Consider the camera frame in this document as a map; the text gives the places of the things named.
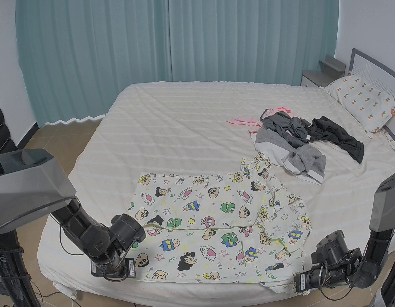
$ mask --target white wall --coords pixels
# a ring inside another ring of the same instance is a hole
[[[0,0],[0,108],[17,145],[36,122],[18,64],[16,0]]]
[[[335,57],[347,70],[352,48],[395,71],[395,0],[340,0]]]

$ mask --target star print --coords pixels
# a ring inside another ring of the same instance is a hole
[[[164,256],[163,256],[163,254],[162,254],[162,255],[156,254],[156,257],[155,257],[155,258],[158,260],[158,262],[160,262],[161,259],[165,259]]]
[[[266,250],[264,250],[263,248],[260,248],[260,249],[257,249],[256,252],[259,254],[262,254],[262,253],[266,253]]]
[[[222,255],[223,257],[226,257],[228,255],[227,251],[225,250],[220,250],[220,255]]]

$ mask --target curtain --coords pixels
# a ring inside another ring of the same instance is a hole
[[[298,85],[334,55],[338,0],[17,0],[39,126],[105,114],[132,83]]]

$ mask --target white pillow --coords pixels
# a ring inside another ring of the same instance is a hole
[[[366,133],[375,133],[395,115],[395,99],[355,74],[335,80],[324,88],[356,120]]]

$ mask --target mattress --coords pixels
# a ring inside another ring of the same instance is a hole
[[[373,194],[395,172],[395,152],[380,133],[370,139],[358,122],[323,89],[230,82],[157,82],[123,90],[102,120],[69,178],[83,207],[97,221],[110,224],[124,213],[142,171],[217,174],[255,156],[246,126],[231,125],[234,116],[261,115],[265,108],[291,107],[311,121],[326,116],[364,142],[359,165],[346,151],[326,142],[311,143],[326,156],[322,185],[301,180],[282,167],[272,171],[306,201],[313,232],[307,255],[325,235],[343,230],[350,249],[363,251],[369,238]],[[67,255],[58,241],[58,225],[48,218],[38,249],[41,272],[68,288],[139,304],[175,306],[246,306],[285,299],[253,284],[154,283],[127,279],[111,283],[90,274],[86,256]],[[72,253],[78,249],[64,237]],[[395,235],[390,252],[395,250]],[[311,266],[309,258],[306,268]]]

